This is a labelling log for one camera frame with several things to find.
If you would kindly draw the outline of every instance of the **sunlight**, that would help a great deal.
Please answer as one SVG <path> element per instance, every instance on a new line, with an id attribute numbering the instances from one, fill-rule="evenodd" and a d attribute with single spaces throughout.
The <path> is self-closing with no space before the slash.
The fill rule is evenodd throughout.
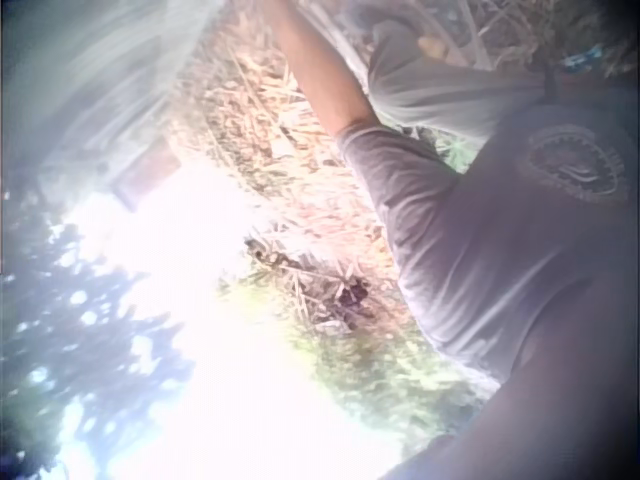
<path id="1" fill-rule="evenodd" d="M 113 459 L 114 478 L 373 480 L 397 462 L 398 445 L 349 419 L 282 339 L 216 302 L 218 278 L 247 271 L 243 242 L 261 221 L 229 178 L 209 164 L 184 167 L 135 214 L 96 196 L 71 221 L 85 236 L 84 258 L 104 254 L 111 265 L 150 273 L 127 301 L 137 317 L 170 311 L 184 323 L 179 347 L 196 362 L 180 400 L 152 409 L 163 434 Z M 276 321 L 267 307 L 260 320 Z M 133 348 L 150 368 L 150 346 L 139 338 Z M 65 449 L 71 478 L 92 478 L 82 450 Z"/>

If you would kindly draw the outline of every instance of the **green foliage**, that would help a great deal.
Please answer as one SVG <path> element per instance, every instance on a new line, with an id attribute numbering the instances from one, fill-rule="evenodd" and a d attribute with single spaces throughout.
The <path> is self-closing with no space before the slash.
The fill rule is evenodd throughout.
<path id="1" fill-rule="evenodd" d="M 469 142 L 455 135 L 435 132 L 436 150 L 447 165 L 458 173 L 465 173 L 478 151 Z"/>
<path id="2" fill-rule="evenodd" d="M 318 333 L 302 320 L 270 276 L 254 275 L 225 288 L 225 296 L 256 318 L 269 304 L 281 329 L 313 379 L 366 426 L 404 445 L 409 456 L 439 433 L 463 428 L 482 406 L 457 371 L 441 360 L 414 323 L 370 324 L 346 336 Z M 280 298 L 279 306 L 274 302 Z"/>
<path id="3" fill-rule="evenodd" d="M 75 229 L 54 234 L 55 215 L 24 198 L 4 204 L 0 400 L 2 458 L 11 466 L 3 473 L 29 476 L 54 464 L 64 408 L 77 400 L 84 416 L 76 439 L 104 477 L 115 454 L 153 430 L 149 407 L 174 397 L 192 364 L 173 349 L 180 326 L 167 315 L 133 320 L 134 311 L 121 308 L 141 277 L 73 260 Z M 71 301 L 77 292 L 83 302 Z M 136 338 L 152 344 L 150 372 L 132 353 Z"/>

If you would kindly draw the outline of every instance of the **person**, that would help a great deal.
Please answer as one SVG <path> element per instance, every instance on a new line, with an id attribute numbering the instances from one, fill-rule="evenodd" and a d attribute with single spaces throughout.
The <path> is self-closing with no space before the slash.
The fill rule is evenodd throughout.
<path id="1" fill-rule="evenodd" d="M 424 336 L 501 384 L 385 478 L 621 478 L 637 454 L 637 88 L 558 81 L 550 97 L 538 75 L 425 58 L 413 22 L 375 10 L 370 103 L 291 1 L 261 6 L 386 226 Z M 481 149 L 459 175 L 376 112 Z"/>

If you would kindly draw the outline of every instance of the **dry grass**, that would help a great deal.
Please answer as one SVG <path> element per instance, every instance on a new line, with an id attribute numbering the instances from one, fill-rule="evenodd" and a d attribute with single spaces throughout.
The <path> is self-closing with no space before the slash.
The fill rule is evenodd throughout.
<path id="1" fill-rule="evenodd" d="M 271 228 L 255 240 L 265 258 L 286 253 L 304 265 L 278 269 L 307 320 L 318 323 L 329 311 L 362 316 L 337 300 L 365 279 L 368 302 L 383 305 L 377 317 L 393 311 L 394 322 L 408 319 L 366 194 L 249 7 L 233 2 L 184 72 L 168 125 L 172 147 L 183 159 L 206 152 L 271 213 Z"/>

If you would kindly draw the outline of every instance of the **circular emblem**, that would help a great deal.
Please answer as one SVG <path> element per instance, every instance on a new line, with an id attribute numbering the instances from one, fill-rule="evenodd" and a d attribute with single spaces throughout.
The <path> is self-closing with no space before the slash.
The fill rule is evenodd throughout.
<path id="1" fill-rule="evenodd" d="M 544 129 L 530 137 L 524 168 L 539 183 L 589 203 L 619 205 L 629 197 L 618 153 L 575 125 Z"/>

